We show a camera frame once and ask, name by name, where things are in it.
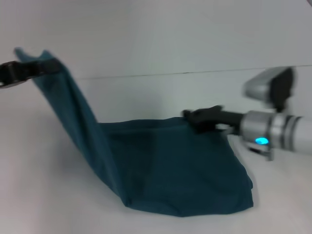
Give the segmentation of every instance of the teal cloth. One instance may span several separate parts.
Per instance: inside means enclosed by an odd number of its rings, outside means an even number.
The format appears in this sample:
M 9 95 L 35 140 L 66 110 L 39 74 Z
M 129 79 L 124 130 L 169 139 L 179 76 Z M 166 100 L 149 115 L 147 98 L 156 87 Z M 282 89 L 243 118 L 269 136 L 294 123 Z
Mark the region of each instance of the teal cloth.
M 17 49 L 16 55 L 22 62 L 54 58 L 47 51 L 34 58 Z M 220 132 L 197 135 L 179 117 L 97 123 L 64 65 L 34 82 L 95 174 L 125 206 L 175 216 L 253 206 L 253 184 Z

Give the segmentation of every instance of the white backdrop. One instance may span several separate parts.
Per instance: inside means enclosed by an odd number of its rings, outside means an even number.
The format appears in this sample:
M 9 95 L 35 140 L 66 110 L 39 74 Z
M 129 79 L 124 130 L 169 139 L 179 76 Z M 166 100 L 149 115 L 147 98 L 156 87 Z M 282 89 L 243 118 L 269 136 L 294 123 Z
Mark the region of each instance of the white backdrop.
M 306 0 L 0 0 L 0 63 L 50 49 L 76 78 L 312 64 Z

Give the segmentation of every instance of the table surface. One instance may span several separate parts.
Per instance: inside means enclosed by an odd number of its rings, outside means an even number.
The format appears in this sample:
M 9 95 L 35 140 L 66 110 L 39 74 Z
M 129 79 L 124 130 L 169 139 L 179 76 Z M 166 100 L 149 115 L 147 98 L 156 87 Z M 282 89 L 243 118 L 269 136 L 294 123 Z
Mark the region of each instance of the table surface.
M 79 85 L 92 107 L 99 109 L 100 104 L 105 104 L 106 111 L 95 111 L 99 119 L 113 121 L 115 115 L 122 121 L 139 116 L 169 117 L 187 106 L 203 107 L 207 103 L 205 91 L 210 94 L 209 106 L 215 102 L 227 103 L 240 111 L 255 108 L 256 102 L 243 99 L 238 92 L 252 73 L 258 71 L 192 75 L 192 80 L 190 74 L 173 77 L 171 81 L 162 76 L 101 79 Z M 231 87 L 227 94 L 233 98 L 219 92 L 225 80 Z M 188 94 L 192 96 L 185 95 L 183 85 L 189 87 Z M 31 82 L 2 90 L 0 97 L 0 233 L 311 233 L 311 156 L 276 150 L 275 160 L 268 162 L 248 152 L 238 138 L 231 137 L 233 150 L 254 184 L 253 208 L 232 215 L 187 218 L 140 212 L 124 207 L 93 174 Z M 129 99 L 138 106 L 131 105 Z M 156 108 L 148 109 L 150 104 Z

